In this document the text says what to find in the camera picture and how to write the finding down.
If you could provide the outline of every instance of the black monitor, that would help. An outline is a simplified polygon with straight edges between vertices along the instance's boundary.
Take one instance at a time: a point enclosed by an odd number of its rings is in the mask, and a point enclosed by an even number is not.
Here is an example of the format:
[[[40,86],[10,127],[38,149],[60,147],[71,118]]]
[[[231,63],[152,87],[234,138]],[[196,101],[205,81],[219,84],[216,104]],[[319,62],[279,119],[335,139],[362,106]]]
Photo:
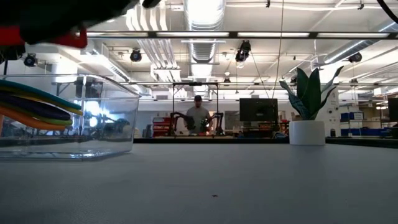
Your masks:
[[[240,121],[278,121],[278,99],[239,99]]]
[[[390,115],[390,121],[398,121],[398,98],[388,99],[388,113]]]

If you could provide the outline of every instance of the clear plastic bin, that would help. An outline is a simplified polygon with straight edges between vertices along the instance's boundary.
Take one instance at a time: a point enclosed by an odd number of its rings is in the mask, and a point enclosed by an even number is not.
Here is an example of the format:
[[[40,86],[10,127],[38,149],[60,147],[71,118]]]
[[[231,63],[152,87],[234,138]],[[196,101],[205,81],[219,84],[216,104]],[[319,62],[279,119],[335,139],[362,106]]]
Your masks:
[[[99,75],[7,75],[81,105],[64,131],[39,130],[2,116],[0,158],[92,159],[132,149],[139,95]]]

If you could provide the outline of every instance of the white planter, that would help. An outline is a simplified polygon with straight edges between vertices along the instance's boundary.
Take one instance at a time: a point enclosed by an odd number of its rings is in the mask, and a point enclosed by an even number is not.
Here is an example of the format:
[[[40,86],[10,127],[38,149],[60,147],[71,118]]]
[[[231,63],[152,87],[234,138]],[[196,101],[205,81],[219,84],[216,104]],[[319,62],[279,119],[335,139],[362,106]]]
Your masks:
[[[290,144],[297,146],[325,145],[323,121],[291,121],[289,123]]]

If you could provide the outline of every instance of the gray table surface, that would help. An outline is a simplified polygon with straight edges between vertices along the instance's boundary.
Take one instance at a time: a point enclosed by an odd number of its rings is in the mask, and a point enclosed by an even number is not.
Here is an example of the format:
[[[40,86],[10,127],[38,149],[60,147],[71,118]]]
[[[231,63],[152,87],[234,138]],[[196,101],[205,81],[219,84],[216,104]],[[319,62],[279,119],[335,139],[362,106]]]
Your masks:
[[[396,149],[136,144],[103,161],[1,161],[0,223],[398,223],[397,174]]]

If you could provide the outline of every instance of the green leaves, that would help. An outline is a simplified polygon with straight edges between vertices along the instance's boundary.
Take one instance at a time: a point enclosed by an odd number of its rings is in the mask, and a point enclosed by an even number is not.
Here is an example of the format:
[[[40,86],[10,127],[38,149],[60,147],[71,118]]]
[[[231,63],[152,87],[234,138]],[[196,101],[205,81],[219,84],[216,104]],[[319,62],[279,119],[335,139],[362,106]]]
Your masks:
[[[289,94],[290,104],[295,110],[301,115],[304,120],[313,120],[317,117],[319,110],[325,105],[331,92],[336,88],[332,88],[326,94],[326,98],[322,101],[321,95],[324,91],[329,89],[333,84],[333,80],[340,74],[340,67],[333,78],[322,88],[319,77],[319,69],[315,69],[310,77],[307,77],[305,72],[301,69],[297,69],[297,96],[289,88],[286,82],[280,81],[280,85],[283,89],[287,90]]]

